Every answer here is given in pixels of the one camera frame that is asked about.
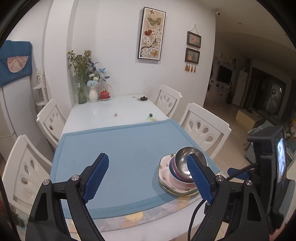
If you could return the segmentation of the white ceramic vase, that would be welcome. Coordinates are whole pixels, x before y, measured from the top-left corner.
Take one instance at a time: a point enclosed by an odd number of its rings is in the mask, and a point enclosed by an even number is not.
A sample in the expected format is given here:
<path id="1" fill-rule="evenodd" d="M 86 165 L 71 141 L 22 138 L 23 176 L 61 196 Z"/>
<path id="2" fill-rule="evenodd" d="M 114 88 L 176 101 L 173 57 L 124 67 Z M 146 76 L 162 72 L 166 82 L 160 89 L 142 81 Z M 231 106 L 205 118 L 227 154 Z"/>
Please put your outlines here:
<path id="1" fill-rule="evenodd" d="M 90 87 L 89 91 L 89 100 L 91 103 L 95 103 L 98 101 L 98 93 L 95 86 Z"/>

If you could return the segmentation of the round sunflower ceramic plate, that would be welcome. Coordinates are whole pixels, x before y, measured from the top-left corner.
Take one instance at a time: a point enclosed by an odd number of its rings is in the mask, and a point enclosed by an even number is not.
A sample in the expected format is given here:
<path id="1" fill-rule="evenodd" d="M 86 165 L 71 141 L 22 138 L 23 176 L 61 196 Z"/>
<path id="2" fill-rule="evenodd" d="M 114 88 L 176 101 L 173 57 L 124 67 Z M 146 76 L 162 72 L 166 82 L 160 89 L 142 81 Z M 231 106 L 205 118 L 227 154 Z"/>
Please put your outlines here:
<path id="1" fill-rule="evenodd" d="M 185 192 L 185 193 L 180 193 L 180 192 L 177 192 L 177 191 L 172 191 L 172 190 L 170 190 L 169 188 L 167 188 L 165 186 L 162 186 L 162 188 L 164 190 L 166 190 L 168 193 L 173 194 L 175 196 L 194 196 L 194 195 L 199 194 L 199 191 L 197 189 L 194 190 L 194 191 L 188 191 L 188 192 Z"/>

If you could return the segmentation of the tall butterfly wall picture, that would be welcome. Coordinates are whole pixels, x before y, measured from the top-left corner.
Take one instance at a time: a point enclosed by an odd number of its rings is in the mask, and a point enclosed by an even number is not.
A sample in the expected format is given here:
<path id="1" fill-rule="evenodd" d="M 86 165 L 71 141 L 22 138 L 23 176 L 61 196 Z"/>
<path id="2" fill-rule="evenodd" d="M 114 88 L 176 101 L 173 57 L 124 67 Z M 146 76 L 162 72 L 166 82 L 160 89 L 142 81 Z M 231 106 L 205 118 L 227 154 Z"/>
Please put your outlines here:
<path id="1" fill-rule="evenodd" d="M 138 59 L 160 61 L 166 12 L 144 7 L 139 36 Z"/>

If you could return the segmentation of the light blue table mat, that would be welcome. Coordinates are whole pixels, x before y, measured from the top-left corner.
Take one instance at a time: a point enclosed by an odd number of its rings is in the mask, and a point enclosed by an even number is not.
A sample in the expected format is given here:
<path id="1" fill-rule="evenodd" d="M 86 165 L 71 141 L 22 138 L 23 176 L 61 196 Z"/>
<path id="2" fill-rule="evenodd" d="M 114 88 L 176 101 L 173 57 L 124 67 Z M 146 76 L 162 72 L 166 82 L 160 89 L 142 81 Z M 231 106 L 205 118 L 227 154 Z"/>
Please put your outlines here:
<path id="1" fill-rule="evenodd" d="M 86 206 L 94 219 L 124 216 L 175 200 L 159 184 L 159 162 L 187 146 L 197 143 L 174 120 L 66 133 L 55 151 L 50 178 L 67 181 L 107 154 L 108 170 Z"/>

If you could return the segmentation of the wall television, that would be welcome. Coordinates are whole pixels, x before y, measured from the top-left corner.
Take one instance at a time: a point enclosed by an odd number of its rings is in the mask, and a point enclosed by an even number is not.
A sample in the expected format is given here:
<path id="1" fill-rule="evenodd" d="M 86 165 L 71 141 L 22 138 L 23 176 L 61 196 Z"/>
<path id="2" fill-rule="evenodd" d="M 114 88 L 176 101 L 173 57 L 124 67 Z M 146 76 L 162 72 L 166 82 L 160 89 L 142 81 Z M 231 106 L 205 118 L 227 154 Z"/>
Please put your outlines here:
<path id="1" fill-rule="evenodd" d="M 232 73 L 233 71 L 231 69 L 220 65 L 218 69 L 217 81 L 229 85 L 231 82 Z"/>

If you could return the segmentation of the small framed picture pair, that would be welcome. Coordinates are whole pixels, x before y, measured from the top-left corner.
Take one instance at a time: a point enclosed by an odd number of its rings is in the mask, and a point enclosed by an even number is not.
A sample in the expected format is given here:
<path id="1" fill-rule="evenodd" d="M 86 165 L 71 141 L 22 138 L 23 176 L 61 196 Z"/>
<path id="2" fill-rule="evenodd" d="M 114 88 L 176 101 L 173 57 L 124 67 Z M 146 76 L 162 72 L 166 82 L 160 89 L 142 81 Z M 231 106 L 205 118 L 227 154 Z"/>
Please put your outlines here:
<path id="1" fill-rule="evenodd" d="M 200 59 L 202 37 L 198 34 L 196 24 L 187 32 L 187 42 L 185 51 L 185 71 L 195 73 Z"/>

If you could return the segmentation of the blue cloth fridge cover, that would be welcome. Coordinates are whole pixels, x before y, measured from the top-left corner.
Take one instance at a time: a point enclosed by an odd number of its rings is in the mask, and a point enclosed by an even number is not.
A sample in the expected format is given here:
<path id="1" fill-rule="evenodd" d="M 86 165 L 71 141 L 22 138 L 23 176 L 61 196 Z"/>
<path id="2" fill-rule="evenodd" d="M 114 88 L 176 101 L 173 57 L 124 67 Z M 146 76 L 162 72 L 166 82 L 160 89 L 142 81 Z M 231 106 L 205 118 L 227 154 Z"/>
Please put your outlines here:
<path id="1" fill-rule="evenodd" d="M 6 40 L 0 52 L 1 87 L 32 74 L 32 44 Z"/>

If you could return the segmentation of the white chair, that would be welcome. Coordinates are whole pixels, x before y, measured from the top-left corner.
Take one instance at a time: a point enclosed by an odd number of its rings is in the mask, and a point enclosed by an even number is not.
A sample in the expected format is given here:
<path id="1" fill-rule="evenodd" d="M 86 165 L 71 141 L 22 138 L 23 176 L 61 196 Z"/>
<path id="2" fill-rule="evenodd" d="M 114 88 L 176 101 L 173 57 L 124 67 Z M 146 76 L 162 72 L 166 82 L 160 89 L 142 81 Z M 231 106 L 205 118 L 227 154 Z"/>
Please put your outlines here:
<path id="1" fill-rule="evenodd" d="M 10 152 L 3 172 L 3 184 L 9 203 L 26 214 L 45 179 L 49 179 L 52 162 L 44 157 L 26 135 L 19 136 Z"/>
<path id="2" fill-rule="evenodd" d="M 56 149 L 66 124 L 66 118 L 55 99 L 51 99 L 38 113 L 37 124 L 49 143 Z"/>
<path id="3" fill-rule="evenodd" d="M 195 103 L 187 105 L 179 125 L 202 150 L 213 150 L 211 159 L 216 157 L 231 133 L 227 122 Z"/>
<path id="4" fill-rule="evenodd" d="M 182 94 L 177 90 L 162 84 L 159 88 L 159 92 L 154 104 L 168 118 L 172 118 L 182 97 Z"/>

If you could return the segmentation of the small octagonal forest plate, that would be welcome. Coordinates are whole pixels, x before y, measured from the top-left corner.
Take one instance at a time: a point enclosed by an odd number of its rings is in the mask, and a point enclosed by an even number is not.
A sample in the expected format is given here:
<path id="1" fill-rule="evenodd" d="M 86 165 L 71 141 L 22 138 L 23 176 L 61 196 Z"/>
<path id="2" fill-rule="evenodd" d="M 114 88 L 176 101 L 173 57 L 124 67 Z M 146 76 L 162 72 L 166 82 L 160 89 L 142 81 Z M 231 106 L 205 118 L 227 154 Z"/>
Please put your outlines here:
<path id="1" fill-rule="evenodd" d="M 159 183 L 164 186 L 168 192 L 177 196 L 189 196 L 198 193 L 195 183 L 186 183 L 173 176 L 170 170 L 170 162 L 173 161 L 175 154 L 162 157 L 159 162 L 158 177 Z"/>

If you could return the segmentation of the large octagonal forest plate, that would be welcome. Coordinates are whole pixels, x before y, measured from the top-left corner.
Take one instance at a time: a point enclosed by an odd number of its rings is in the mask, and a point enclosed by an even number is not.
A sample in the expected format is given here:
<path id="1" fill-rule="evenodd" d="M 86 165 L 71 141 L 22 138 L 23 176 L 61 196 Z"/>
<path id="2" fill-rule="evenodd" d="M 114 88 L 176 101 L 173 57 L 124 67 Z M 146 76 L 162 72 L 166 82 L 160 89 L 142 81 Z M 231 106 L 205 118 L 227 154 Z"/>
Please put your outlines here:
<path id="1" fill-rule="evenodd" d="M 166 185 L 162 180 L 160 180 L 159 179 L 159 184 L 160 185 L 162 185 L 162 186 L 165 186 L 165 187 L 167 187 L 167 188 L 169 188 L 170 190 L 172 190 L 172 191 L 176 191 L 176 190 L 174 190 L 172 187 L 169 187 L 168 185 Z"/>

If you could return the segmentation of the blue steel bowl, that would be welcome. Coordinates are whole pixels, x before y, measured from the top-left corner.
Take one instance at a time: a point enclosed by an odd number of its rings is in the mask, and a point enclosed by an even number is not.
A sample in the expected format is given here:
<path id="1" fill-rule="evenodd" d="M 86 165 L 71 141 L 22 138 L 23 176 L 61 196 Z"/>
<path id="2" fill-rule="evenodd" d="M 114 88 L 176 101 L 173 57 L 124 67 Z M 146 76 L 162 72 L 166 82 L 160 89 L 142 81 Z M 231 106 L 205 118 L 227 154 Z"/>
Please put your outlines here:
<path id="1" fill-rule="evenodd" d="M 178 179 L 179 181 L 185 182 L 185 183 L 194 183 L 194 180 L 185 180 L 184 178 L 180 177 L 177 175 L 177 173 L 175 172 L 174 168 L 173 168 L 173 161 L 169 162 L 169 169 L 171 174 Z"/>

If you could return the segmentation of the green glass vase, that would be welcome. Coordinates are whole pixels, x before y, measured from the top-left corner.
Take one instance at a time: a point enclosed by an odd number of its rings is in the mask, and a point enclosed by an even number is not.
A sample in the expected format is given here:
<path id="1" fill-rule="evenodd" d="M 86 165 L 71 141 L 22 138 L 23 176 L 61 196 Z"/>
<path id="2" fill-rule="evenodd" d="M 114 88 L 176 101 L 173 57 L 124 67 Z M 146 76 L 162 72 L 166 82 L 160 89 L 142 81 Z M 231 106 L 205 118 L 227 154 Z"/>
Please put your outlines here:
<path id="1" fill-rule="evenodd" d="M 84 81 L 79 80 L 77 83 L 77 91 L 78 91 L 78 103 L 79 104 L 85 104 L 87 102 L 84 90 L 85 90 L 85 84 Z"/>

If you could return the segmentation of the white chair far left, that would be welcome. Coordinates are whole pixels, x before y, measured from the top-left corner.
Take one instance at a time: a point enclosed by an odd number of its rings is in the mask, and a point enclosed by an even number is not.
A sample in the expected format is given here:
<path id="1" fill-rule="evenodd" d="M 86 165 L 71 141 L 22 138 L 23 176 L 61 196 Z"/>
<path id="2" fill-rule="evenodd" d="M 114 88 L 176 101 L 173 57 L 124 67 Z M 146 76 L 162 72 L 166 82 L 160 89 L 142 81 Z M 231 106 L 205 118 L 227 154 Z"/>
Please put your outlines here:
<path id="1" fill-rule="evenodd" d="M 37 124 L 49 143 L 56 149 L 66 124 L 66 118 L 55 99 L 51 99 L 38 113 Z"/>

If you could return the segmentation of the white refrigerator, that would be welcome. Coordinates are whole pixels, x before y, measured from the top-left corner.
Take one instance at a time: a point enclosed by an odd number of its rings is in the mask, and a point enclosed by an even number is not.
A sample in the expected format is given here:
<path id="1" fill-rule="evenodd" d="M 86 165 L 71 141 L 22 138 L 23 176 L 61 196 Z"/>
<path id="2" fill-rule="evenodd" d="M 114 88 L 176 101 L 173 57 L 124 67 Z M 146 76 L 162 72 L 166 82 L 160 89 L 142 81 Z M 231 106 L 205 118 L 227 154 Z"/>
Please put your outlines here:
<path id="1" fill-rule="evenodd" d="M 46 140 L 36 118 L 29 76 L 1 87 L 1 155 L 4 160 L 22 135 L 27 135 L 40 152 L 46 153 Z"/>

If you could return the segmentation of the white chair near left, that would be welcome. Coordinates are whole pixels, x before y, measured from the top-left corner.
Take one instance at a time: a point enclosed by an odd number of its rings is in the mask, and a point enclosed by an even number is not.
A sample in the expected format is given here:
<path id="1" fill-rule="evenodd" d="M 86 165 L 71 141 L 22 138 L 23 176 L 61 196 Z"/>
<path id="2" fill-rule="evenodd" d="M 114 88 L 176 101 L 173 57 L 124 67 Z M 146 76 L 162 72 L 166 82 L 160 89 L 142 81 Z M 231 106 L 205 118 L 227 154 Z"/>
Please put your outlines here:
<path id="1" fill-rule="evenodd" d="M 9 203 L 26 214 L 45 179 L 49 179 L 52 162 L 44 157 L 26 135 L 19 136 L 10 152 L 3 172 L 3 184 Z"/>

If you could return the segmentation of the magenta steel bowl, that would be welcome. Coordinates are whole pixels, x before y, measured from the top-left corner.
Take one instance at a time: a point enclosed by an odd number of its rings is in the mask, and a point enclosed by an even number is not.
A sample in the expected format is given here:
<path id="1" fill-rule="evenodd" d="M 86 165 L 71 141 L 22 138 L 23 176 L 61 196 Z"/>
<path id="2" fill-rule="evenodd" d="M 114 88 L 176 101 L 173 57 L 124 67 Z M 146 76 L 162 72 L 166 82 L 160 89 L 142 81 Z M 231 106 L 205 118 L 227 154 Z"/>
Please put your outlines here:
<path id="1" fill-rule="evenodd" d="M 191 162 L 195 161 L 195 159 L 202 165 L 208 166 L 207 158 L 201 150 L 192 146 L 180 148 L 173 159 L 173 168 L 177 175 L 185 180 L 193 180 L 190 168 L 192 166 Z"/>

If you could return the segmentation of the small black lid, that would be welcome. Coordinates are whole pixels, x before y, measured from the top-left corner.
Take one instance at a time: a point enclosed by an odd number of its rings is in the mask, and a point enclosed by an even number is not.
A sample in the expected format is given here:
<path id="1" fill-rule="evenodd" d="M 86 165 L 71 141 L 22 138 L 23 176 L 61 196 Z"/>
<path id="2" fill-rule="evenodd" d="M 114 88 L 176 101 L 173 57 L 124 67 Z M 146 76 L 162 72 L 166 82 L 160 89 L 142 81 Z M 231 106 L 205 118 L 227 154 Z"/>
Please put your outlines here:
<path id="1" fill-rule="evenodd" d="M 146 101 L 146 100 L 148 100 L 148 98 L 145 97 L 145 96 L 142 96 L 142 97 L 140 97 L 140 100 L 141 100 L 141 101 Z"/>

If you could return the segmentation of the pink ceramic bowl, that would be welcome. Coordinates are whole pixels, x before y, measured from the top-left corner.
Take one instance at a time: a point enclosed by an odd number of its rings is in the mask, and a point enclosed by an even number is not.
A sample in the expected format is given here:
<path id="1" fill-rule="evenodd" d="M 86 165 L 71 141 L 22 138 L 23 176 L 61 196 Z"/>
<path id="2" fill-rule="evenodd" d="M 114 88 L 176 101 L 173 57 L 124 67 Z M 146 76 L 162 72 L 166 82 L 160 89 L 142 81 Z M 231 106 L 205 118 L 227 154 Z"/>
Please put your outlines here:
<path id="1" fill-rule="evenodd" d="M 176 179 L 170 172 L 170 169 L 159 169 L 159 178 L 169 187 L 172 187 L 178 192 L 190 191 L 196 189 L 195 183 L 185 183 Z"/>

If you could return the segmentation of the white chair far right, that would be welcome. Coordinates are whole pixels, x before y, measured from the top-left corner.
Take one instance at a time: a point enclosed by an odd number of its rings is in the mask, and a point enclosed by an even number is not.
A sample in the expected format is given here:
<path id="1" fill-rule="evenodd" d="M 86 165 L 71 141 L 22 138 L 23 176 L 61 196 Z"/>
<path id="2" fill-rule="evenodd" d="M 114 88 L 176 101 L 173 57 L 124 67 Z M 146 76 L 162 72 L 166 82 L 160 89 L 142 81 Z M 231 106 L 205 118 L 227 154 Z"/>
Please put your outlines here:
<path id="1" fill-rule="evenodd" d="M 159 88 L 159 92 L 154 104 L 168 118 L 172 118 L 182 97 L 182 94 L 177 90 L 162 84 Z"/>

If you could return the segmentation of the white chair near right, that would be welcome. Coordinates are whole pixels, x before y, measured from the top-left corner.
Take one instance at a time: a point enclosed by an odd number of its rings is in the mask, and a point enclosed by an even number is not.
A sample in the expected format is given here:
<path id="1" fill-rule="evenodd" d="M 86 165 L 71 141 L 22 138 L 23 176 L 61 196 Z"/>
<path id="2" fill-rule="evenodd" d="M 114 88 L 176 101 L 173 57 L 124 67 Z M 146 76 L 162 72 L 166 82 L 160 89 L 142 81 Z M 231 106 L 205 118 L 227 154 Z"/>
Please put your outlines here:
<path id="1" fill-rule="evenodd" d="M 202 150 L 213 150 L 211 159 L 216 157 L 231 133 L 227 122 L 195 103 L 187 105 L 179 125 Z"/>

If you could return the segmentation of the red lidded teacup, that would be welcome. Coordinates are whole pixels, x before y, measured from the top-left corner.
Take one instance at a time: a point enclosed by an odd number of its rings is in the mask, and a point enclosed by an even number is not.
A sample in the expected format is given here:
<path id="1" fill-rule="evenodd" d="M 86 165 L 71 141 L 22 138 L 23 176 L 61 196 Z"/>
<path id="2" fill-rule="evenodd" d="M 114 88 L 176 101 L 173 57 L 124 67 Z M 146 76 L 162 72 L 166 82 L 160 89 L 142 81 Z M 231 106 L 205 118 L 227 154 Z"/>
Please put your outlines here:
<path id="1" fill-rule="evenodd" d="M 106 89 L 103 89 L 100 93 L 99 93 L 99 98 L 101 100 L 108 100 L 110 99 L 110 93 L 106 90 Z"/>

